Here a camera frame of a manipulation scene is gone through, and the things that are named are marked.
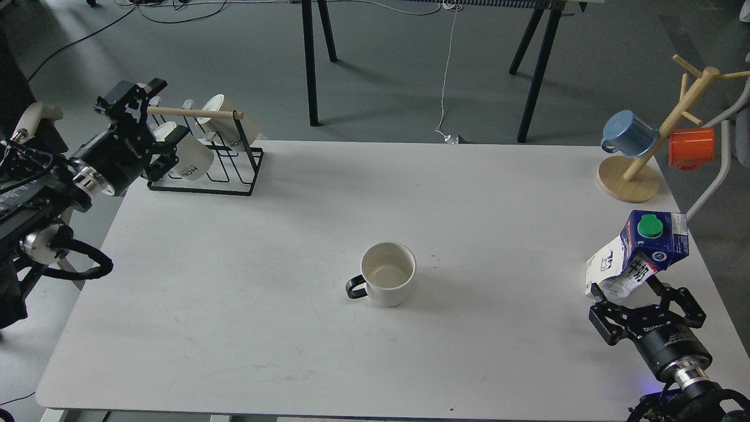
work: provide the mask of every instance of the white table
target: white table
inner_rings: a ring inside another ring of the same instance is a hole
[[[40,383],[49,408],[320,417],[623,420],[662,386],[588,321],[584,263],[634,208],[597,147],[259,142],[252,197],[135,183]],[[409,246],[402,305],[350,300],[371,244]],[[712,380],[750,360],[701,254],[662,273],[708,315]],[[648,303],[656,301],[648,287]]]

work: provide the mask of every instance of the wooden branch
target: wooden branch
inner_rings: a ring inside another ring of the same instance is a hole
[[[735,72],[733,74],[719,75],[716,79],[735,79],[738,77],[750,77],[750,71]]]
[[[693,116],[692,114],[686,111],[683,111],[681,114],[682,114],[682,117],[685,117],[687,120],[690,120],[691,122],[695,123],[698,126],[701,126],[703,124],[703,122],[699,118]]]
[[[701,75],[702,75],[701,71],[699,71],[698,69],[696,69],[690,63],[686,62],[685,59],[683,59],[682,57],[680,57],[677,54],[675,54],[674,56],[672,56],[672,59],[675,62],[679,63],[680,66],[682,66],[683,68],[685,68],[686,71],[688,71],[688,72],[692,73],[693,75],[695,75],[695,77],[701,77]]]
[[[688,90],[688,74],[682,74],[682,82],[679,87],[679,99],[682,100]]]
[[[241,111],[209,111],[209,110],[189,110],[184,108],[168,107],[149,107],[148,114],[160,114],[167,116],[186,116],[186,117],[208,117],[216,119],[234,119],[242,120],[245,115]]]
[[[654,145],[654,147],[646,154],[633,160],[630,167],[628,167],[628,170],[622,175],[625,180],[632,181],[638,175],[638,172],[646,166],[646,163],[654,156],[654,154],[656,154],[659,147],[662,146],[664,141],[672,134],[672,131],[680,123],[680,120],[682,120],[683,117],[683,111],[689,111],[690,107],[701,99],[718,75],[720,75],[720,73],[717,68],[708,67],[703,70],[703,73],[693,83],[690,89],[688,89],[682,100],[679,100],[679,103],[677,103],[672,110],[672,113],[669,113],[669,116],[667,116],[664,123],[659,126],[659,137],[656,141],[656,145]]]

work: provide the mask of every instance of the concrete floor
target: concrete floor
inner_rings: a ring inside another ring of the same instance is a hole
[[[83,0],[17,2],[4,8],[0,20],[22,69],[31,74],[51,52],[130,9],[110,0],[99,2],[97,8]],[[413,13],[438,9],[435,4],[383,3]],[[529,144],[597,145],[607,119],[623,109],[659,124],[679,92],[682,69],[672,62],[674,53],[698,68],[747,70],[750,24],[737,19],[742,3],[608,0],[589,5],[584,14],[577,5],[569,5],[567,11],[575,15],[560,22]],[[184,20],[219,7],[188,5],[180,11],[168,7],[142,8],[142,12],[156,20]],[[319,117],[324,126],[312,128],[307,118],[300,8],[286,2],[230,4],[214,17],[178,25],[149,22],[134,11],[50,60],[31,87],[38,100],[64,110],[65,118],[57,127],[71,152],[107,126],[91,109],[98,95],[120,80],[147,82],[153,77],[169,83],[161,95],[162,105],[179,107],[188,98],[203,104],[222,92],[260,121],[269,139],[443,142],[434,128],[441,114],[452,12],[417,17],[378,5],[331,2],[340,57],[336,64],[327,61],[315,13]],[[458,12],[445,88],[445,133],[461,134],[472,143],[515,142],[541,37],[532,42],[519,75],[508,75],[507,68],[529,15],[528,10],[509,8],[467,7]],[[735,102],[743,84],[739,80],[715,84],[694,114],[712,118]],[[659,151],[657,159],[683,211],[719,169],[717,159],[697,172],[674,170],[668,167],[666,149]],[[750,170],[734,161],[729,177],[691,221],[690,229],[750,351],[748,186]],[[120,198],[97,199],[91,211],[74,217],[76,236],[100,245],[119,204]],[[647,203],[639,207],[648,209]],[[613,235],[621,225],[613,222]],[[28,299],[30,318],[3,330],[0,402],[36,388],[76,297],[71,284],[43,280]],[[750,385],[728,387],[750,393]],[[5,408],[21,421],[39,420],[44,411],[33,399]],[[101,420],[103,415],[83,412],[68,420]],[[208,418],[115,413],[109,420]]]

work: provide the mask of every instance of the milk carton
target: milk carton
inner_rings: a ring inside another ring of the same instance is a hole
[[[611,242],[586,261],[586,290],[597,283],[608,299],[630,295],[650,276],[688,256],[685,214],[634,210]]]

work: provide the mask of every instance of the green bottle cap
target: green bottle cap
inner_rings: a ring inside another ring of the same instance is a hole
[[[664,223],[656,214],[644,214],[638,222],[638,234],[655,239],[664,233]]]

